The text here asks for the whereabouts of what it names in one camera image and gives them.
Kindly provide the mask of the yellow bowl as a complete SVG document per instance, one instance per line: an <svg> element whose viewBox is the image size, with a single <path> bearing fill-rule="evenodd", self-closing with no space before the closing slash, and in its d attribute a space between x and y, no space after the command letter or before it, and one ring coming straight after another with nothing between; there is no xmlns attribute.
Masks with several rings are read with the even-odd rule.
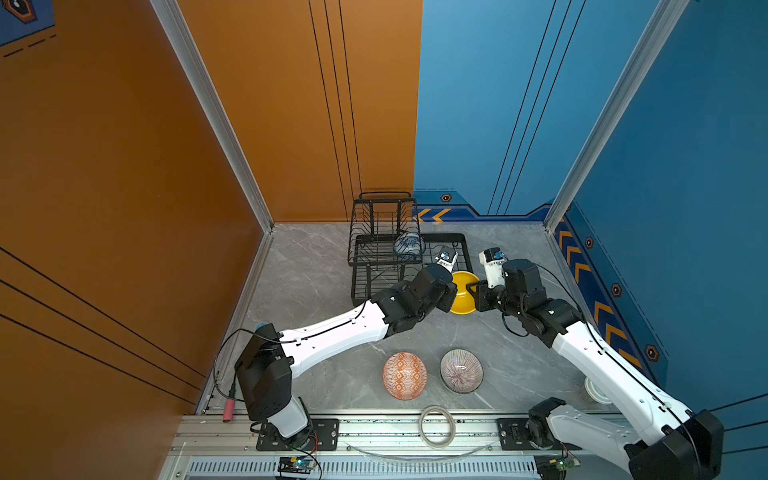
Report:
<svg viewBox="0 0 768 480"><path fill-rule="evenodd" d="M480 279L472 272L457 271L453 273L453 283L457 287L456 297L450 312L455 315L469 315L476 311L476 302L469 290L470 285L475 285Z"/></svg>

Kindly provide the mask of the blue floral bowl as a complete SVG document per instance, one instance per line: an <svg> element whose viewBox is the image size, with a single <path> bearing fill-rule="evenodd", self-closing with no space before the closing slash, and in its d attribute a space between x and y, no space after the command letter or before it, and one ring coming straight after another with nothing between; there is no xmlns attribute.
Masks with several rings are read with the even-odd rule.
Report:
<svg viewBox="0 0 768 480"><path fill-rule="evenodd" d="M400 259L417 260L424 252L423 239L418 233L404 232L395 240L393 252Z"/></svg>

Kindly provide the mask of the orange patterned bowl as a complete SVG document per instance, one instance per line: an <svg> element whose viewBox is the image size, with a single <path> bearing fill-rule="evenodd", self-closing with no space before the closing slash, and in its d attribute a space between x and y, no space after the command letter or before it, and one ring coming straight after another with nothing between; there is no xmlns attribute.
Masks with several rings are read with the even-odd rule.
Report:
<svg viewBox="0 0 768 480"><path fill-rule="evenodd" d="M382 383L395 399L410 401L426 389L428 373L424 362L410 352L398 352L384 364Z"/></svg>

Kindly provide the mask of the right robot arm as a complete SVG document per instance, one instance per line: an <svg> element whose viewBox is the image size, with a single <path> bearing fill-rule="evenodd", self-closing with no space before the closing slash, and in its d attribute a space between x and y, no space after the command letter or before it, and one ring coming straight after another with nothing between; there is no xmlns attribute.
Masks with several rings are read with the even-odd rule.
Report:
<svg viewBox="0 0 768 480"><path fill-rule="evenodd" d="M538 266L507 260L499 249L481 255L486 278L468 285L479 312L513 316L524 330L568 360L630 423L628 430L550 397L532 407L526 429L533 445L576 445L635 479L714 479L722 469L725 429L641 374L600 336L581 311L548 297Z"/></svg>

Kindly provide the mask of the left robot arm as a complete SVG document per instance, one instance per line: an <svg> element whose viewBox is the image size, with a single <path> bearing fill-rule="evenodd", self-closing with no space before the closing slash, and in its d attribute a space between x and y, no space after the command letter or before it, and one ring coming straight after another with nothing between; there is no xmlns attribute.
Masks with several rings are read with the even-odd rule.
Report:
<svg viewBox="0 0 768 480"><path fill-rule="evenodd" d="M234 363L249 420L271 425L282 439L304 445L311 419L292 393L295 379L354 347L409 331L435 309L449 311L456 295L452 273L433 263L413 279L328 320L282 331L271 323L258 327Z"/></svg>

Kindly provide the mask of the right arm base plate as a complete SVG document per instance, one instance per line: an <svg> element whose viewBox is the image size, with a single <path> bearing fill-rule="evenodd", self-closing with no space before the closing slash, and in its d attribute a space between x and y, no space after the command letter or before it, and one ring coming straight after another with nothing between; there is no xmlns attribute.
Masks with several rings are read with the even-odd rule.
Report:
<svg viewBox="0 0 768 480"><path fill-rule="evenodd" d="M500 447L503 451L513 450L560 450L562 444L556 440L537 442L527 428L528 419L502 417L496 420Z"/></svg>

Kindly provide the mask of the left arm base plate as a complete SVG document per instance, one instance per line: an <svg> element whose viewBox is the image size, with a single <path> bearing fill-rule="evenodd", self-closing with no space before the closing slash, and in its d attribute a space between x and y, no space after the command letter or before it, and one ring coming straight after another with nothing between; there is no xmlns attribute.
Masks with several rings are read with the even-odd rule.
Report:
<svg viewBox="0 0 768 480"><path fill-rule="evenodd" d="M340 420L338 418L310 418L310 425L294 437L282 437L272 424L251 425L251 432L256 436L258 451L293 451L306 452L336 451L338 448Z"/></svg>

